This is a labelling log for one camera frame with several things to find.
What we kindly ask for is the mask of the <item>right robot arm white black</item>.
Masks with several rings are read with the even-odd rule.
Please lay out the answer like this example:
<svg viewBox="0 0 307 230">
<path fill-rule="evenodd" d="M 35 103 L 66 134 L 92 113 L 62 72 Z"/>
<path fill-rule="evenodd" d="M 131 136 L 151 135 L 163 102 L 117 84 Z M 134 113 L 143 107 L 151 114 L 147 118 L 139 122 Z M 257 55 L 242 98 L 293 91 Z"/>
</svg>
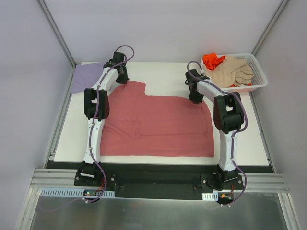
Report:
<svg viewBox="0 0 307 230">
<path fill-rule="evenodd" d="M 216 173 L 206 180 L 206 185 L 221 191 L 239 178 L 236 162 L 237 136 L 244 131 L 247 114 L 238 93 L 226 92 L 215 85 L 207 76 L 195 69 L 185 73 L 185 84 L 189 87 L 189 99 L 195 104 L 204 97 L 213 103 L 213 122 L 220 135 L 220 158 Z"/>
</svg>

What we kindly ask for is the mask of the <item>pink t shirt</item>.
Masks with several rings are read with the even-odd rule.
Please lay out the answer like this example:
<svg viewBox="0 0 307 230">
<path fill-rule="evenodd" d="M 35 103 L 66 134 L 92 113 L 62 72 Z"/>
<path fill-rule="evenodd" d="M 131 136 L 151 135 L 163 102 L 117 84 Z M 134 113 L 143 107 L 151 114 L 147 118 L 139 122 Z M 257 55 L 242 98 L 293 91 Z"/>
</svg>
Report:
<svg viewBox="0 0 307 230">
<path fill-rule="evenodd" d="M 109 96 L 101 136 L 102 156 L 214 157 L 213 126 L 205 102 L 149 96 L 129 81 Z"/>
</svg>

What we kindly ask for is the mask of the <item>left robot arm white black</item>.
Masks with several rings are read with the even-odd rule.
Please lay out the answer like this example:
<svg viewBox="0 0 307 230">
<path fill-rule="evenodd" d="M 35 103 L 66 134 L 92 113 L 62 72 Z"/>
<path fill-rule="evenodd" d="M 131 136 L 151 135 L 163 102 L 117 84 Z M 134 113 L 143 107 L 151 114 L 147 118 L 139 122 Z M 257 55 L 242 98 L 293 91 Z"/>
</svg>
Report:
<svg viewBox="0 0 307 230">
<path fill-rule="evenodd" d="M 113 57 L 103 65 L 103 72 L 91 88 L 84 90 L 84 114 L 88 120 L 88 137 L 85 155 L 75 175 L 75 186 L 101 186 L 105 188 L 105 173 L 100 165 L 101 135 L 106 119 L 109 116 L 110 105 L 108 94 L 112 86 L 126 84 L 127 56 L 115 51 Z"/>
</svg>

